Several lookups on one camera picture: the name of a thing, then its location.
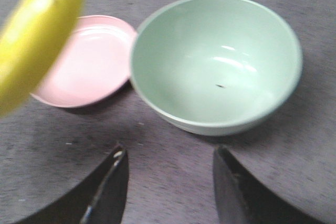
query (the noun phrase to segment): bowl rim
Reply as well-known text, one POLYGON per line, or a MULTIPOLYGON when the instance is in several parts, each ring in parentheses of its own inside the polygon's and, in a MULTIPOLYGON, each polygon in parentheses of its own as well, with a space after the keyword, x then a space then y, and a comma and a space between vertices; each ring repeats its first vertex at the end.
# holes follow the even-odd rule
POLYGON ((301 75, 302 75, 302 70, 303 70, 303 53, 300 45, 300 41, 295 34, 294 30, 290 27, 290 25, 276 12, 271 10, 270 8, 259 4, 257 2, 251 1, 251 0, 237 0, 237 1, 242 1, 245 3, 249 3, 252 5, 255 5, 266 12, 268 12, 270 15, 272 15, 278 23, 282 25, 282 27, 288 32, 290 35, 290 39, 293 41, 295 45, 295 51, 294 55, 296 56, 296 66, 293 71, 293 77, 290 80, 290 83, 287 85, 287 87, 282 91, 282 94, 278 96, 278 99, 276 99, 276 102, 272 105, 266 108, 265 110, 262 110, 260 113, 254 113, 252 116, 246 116, 242 119, 235 119, 235 120, 228 120, 228 121, 218 121, 218 122, 202 122, 202 121, 192 121, 188 119, 183 119, 178 116, 174 116, 162 109, 160 109, 158 106, 156 106, 154 103, 152 103, 146 96, 145 94, 140 90, 137 81, 134 78, 134 71, 133 71, 133 59, 134 59, 134 51, 135 48, 138 44, 139 38, 141 37, 142 33, 146 30, 148 25, 154 21, 156 18, 158 18, 160 15, 165 13, 167 10, 179 6, 181 4, 190 2, 190 1, 196 1, 196 0, 178 0, 174 1, 170 4, 167 4, 155 12, 153 12, 150 16, 148 16, 137 28, 138 35, 133 43, 132 49, 131 49, 131 57, 130 57, 130 69, 131 69, 131 76, 130 76, 130 82, 132 83, 133 88, 135 91, 138 93, 140 98, 147 103, 150 107, 152 107, 156 112, 160 113, 161 115, 170 118, 171 120, 174 120, 176 122, 180 122, 182 124, 186 125, 192 125, 196 127, 208 127, 208 128, 219 128, 219 127, 237 127, 237 126, 242 126, 244 124, 250 124, 255 121, 258 121, 262 118, 267 117, 268 115, 272 114, 275 112, 279 107, 281 107, 286 100, 293 94, 294 90, 296 89, 301 75))

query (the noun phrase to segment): gray table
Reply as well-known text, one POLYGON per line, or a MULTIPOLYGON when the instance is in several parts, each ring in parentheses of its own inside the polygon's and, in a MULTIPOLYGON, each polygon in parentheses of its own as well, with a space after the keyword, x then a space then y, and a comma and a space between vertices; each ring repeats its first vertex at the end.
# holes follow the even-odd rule
MULTIPOLYGON (((135 28, 175 0, 87 0, 135 28)), ((212 181, 215 143, 225 143, 266 186, 302 211, 336 223, 336 0, 254 0, 298 34, 302 80, 263 125, 231 137, 202 137, 161 120, 127 83, 84 109, 30 99, 0 124, 0 223, 46 206, 88 175, 115 141, 130 155, 124 224, 218 223, 212 181)), ((1 0, 3 22, 16 0, 1 0)))

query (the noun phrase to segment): mint green bowl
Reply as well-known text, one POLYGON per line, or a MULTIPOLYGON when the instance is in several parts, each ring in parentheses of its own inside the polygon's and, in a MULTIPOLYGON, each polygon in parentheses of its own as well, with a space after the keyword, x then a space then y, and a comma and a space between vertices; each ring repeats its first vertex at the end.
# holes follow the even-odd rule
POLYGON ((138 32, 133 87, 163 119, 192 133, 228 135, 259 124, 301 76, 292 29, 249 0, 180 0, 138 32))

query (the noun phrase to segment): pink dish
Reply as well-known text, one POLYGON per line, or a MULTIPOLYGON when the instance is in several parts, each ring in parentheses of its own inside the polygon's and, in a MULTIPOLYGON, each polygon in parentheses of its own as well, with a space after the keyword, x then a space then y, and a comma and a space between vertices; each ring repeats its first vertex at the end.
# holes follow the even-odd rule
POLYGON ((137 32, 118 18, 80 17, 35 99, 61 108, 90 105, 117 91, 130 76, 130 52, 137 32))

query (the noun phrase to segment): yellow banana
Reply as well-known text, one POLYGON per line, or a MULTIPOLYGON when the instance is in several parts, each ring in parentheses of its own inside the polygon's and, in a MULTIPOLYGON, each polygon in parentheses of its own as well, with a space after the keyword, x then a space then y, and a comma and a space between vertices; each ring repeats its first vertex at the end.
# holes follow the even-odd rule
POLYGON ((0 35, 0 116, 29 97, 53 64, 83 0, 20 0, 0 35))

